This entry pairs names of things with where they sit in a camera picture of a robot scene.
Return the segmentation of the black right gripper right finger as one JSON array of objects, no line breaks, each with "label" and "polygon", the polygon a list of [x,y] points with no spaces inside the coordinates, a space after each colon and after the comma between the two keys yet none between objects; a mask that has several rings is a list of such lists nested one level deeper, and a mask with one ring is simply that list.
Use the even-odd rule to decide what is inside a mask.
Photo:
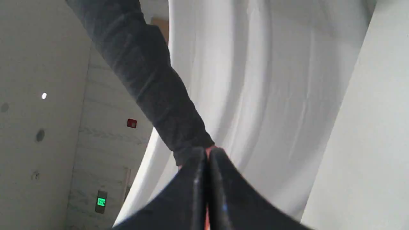
[{"label": "black right gripper right finger", "polygon": [[280,211],[241,175],[224,150],[208,160],[208,213],[212,230],[307,230]]}]

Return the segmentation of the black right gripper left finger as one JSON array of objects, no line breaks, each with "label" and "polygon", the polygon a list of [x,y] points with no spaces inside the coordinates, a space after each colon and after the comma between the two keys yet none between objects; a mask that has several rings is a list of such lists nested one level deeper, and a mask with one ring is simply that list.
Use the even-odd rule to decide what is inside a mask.
[{"label": "black right gripper left finger", "polygon": [[188,150],[188,160],[151,202],[114,230],[203,230],[206,220],[207,155]]}]

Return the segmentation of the dark grey sleeved forearm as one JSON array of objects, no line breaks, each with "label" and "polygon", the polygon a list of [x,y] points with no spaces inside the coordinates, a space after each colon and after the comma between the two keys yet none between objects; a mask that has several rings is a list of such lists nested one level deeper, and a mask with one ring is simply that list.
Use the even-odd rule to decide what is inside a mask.
[{"label": "dark grey sleeved forearm", "polygon": [[160,29],[145,22],[138,0],[67,0],[96,50],[114,71],[182,166],[215,143],[172,68]]}]

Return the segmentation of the person's right hand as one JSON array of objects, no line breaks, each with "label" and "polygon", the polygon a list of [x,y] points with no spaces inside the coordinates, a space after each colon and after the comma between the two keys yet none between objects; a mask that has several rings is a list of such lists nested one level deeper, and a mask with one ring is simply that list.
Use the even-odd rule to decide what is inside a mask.
[{"label": "person's right hand", "polygon": [[223,149],[223,148],[219,148],[218,146],[208,147],[208,148],[205,149],[206,156],[209,157],[209,156],[210,156],[210,153],[211,153],[213,150],[224,150],[224,149]]}]

